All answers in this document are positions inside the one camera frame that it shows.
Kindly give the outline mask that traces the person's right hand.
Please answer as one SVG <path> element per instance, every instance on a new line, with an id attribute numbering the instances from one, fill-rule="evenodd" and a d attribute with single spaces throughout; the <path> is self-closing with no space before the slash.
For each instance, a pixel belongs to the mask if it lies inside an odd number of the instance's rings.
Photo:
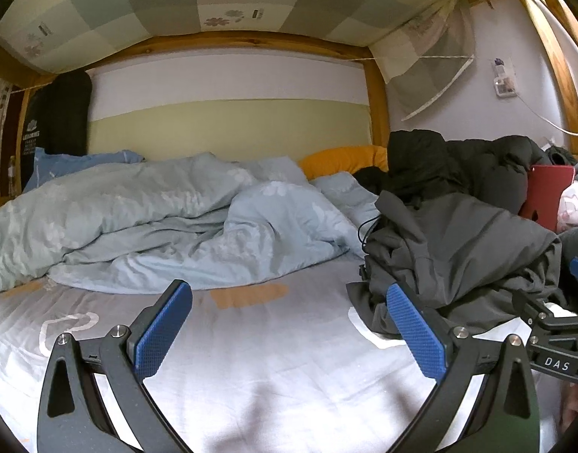
<path id="1" fill-rule="evenodd" d="M 567 382 L 561 390 L 559 428 L 564 434 L 578 416 L 578 384 Z"/>

